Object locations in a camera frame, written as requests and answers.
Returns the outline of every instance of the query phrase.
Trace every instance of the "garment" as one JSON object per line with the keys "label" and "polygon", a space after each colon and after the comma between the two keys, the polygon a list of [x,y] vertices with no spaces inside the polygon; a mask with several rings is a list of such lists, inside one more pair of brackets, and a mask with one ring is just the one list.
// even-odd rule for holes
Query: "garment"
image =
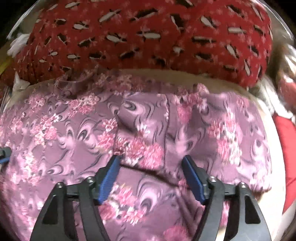
{"label": "garment", "polygon": [[296,127],[291,120],[278,116],[277,114],[274,114],[272,118],[279,134],[285,162],[286,201],[283,210],[284,213],[296,199]]}
{"label": "garment", "polygon": [[285,107],[296,114],[296,49],[284,44],[281,46],[281,51],[282,56],[276,76],[277,91]]}
{"label": "garment", "polygon": [[[0,208],[7,207],[21,240],[29,240],[57,182],[93,176],[112,154],[123,155],[123,167],[99,207],[111,240],[188,240],[194,234],[204,207],[182,173],[187,154],[225,183],[244,181],[256,193],[271,188],[256,106],[235,93],[211,94],[201,84],[187,90],[98,68],[66,74],[5,112],[0,145],[12,149]],[[222,226],[228,209],[225,202]],[[77,205],[75,221],[85,240]]]}
{"label": "garment", "polygon": [[165,68],[254,86],[272,37],[263,7],[249,0],[60,0],[45,8],[13,69],[31,83],[91,64]]}

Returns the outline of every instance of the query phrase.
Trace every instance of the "red cloth with white pattern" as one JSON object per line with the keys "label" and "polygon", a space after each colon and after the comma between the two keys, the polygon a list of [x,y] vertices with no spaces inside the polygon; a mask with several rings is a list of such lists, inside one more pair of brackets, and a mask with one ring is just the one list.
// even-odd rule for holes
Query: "red cloth with white pattern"
{"label": "red cloth with white pattern", "polygon": [[1,77],[36,83],[69,69],[165,68],[253,86],[271,52],[270,19],[248,0],[60,0]]}

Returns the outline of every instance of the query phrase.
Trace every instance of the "purple patterned cloth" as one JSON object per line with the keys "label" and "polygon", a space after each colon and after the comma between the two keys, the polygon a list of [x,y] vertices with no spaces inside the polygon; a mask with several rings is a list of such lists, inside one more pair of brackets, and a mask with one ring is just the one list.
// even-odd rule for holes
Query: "purple patterned cloth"
{"label": "purple patterned cloth", "polygon": [[[0,146],[12,157],[1,176],[2,225],[29,240],[57,182],[82,181],[123,155],[118,178],[99,207],[111,240],[185,241],[204,207],[187,188],[180,161],[225,183],[270,187],[271,162],[256,106],[235,93],[211,94],[95,68],[43,84],[0,118]],[[221,225],[225,226],[228,203]],[[85,240],[78,205],[75,223]]]}

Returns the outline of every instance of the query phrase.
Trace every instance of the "bolt head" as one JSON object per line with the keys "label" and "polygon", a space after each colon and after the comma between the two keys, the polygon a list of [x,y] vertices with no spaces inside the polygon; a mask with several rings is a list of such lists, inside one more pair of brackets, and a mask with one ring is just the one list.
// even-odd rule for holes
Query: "bolt head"
{"label": "bolt head", "polygon": [[216,178],[214,176],[210,176],[210,181],[215,183],[216,182]]}
{"label": "bolt head", "polygon": [[63,187],[63,184],[62,183],[57,183],[57,187],[58,188],[62,188]]}
{"label": "bolt head", "polygon": [[247,187],[246,184],[245,184],[244,182],[241,182],[241,183],[240,183],[240,186],[241,186],[242,188],[246,188],[246,187]]}
{"label": "bolt head", "polygon": [[88,182],[88,183],[93,183],[93,182],[94,182],[93,177],[88,177],[88,178],[87,178],[87,182]]}

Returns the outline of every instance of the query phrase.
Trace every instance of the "blue cable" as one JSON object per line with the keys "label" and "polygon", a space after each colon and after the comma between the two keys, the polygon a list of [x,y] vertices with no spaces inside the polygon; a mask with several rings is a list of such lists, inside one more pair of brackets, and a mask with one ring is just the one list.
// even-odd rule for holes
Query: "blue cable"
{"label": "blue cable", "polygon": [[5,162],[8,162],[10,159],[10,156],[9,157],[4,157],[3,159],[0,160],[0,164],[3,164]]}

